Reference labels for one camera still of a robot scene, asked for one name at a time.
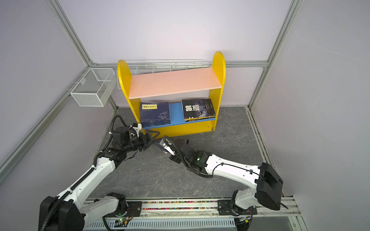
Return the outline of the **navy book lowest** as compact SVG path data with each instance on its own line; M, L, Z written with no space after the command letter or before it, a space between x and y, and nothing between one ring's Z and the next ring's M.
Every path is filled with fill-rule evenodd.
M140 103L140 122L143 127L155 127L171 123L170 104Z

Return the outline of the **dark wolf cover book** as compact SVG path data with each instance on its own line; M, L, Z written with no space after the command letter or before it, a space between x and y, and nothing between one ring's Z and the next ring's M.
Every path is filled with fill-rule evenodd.
M182 107L185 122L216 117L215 108L211 99L182 100Z

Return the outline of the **white mesh basket left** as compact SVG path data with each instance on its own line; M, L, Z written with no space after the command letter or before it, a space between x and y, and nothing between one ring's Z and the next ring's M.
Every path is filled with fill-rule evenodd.
M81 107L104 107L117 83L112 68L89 68L70 95Z

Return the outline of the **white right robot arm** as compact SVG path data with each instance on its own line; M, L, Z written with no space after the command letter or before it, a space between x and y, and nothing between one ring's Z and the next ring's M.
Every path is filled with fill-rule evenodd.
M232 216L252 215L251 209L257 205L274 211L283 206L283 180L270 164L263 162L256 166L229 161L210 152L195 151L188 141L173 141L167 136L160 144L171 154L172 161L182 163L200 177L221 176L247 186L245 190L234 191L229 204L219 205L219 212Z

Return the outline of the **navy book with flower emblem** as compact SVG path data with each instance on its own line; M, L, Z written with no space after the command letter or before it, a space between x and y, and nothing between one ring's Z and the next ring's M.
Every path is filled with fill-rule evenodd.
M153 144L160 148L163 152L167 152L167 150L164 147L165 143L162 141L162 139L155 140Z

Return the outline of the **yellow wooden bookshelf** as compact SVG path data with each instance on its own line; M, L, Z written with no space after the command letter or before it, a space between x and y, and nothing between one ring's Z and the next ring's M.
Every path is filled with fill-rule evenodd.
M141 121L141 100L148 97L208 90L219 115L226 80L224 55L216 52L211 67L132 75L126 61L118 61L118 80L137 122ZM161 136L170 137L214 131L217 118L186 122L179 103L170 104L171 123L152 127Z

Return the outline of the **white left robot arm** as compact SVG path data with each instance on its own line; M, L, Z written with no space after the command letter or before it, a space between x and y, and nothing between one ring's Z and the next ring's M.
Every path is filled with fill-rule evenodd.
M141 124L114 127L116 119L110 124L109 140L104 148L93 158L91 167L71 186L55 197L48 196L40 204L40 231L82 231L91 223L109 214L126 216L129 206L126 196L109 193L103 199L88 206L84 202L100 182L112 173L123 161L128 160L129 152L141 152L150 147L160 132L142 131Z

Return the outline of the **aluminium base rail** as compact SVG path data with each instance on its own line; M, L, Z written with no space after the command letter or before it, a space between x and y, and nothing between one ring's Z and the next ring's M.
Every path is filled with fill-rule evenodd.
M126 215L108 215L87 226L89 231L175 230L231 228L247 230L258 218L285 218L294 231L307 228L295 200L282 199L284 206L270 210L261 205L248 209L232 206L230 198L129 199Z

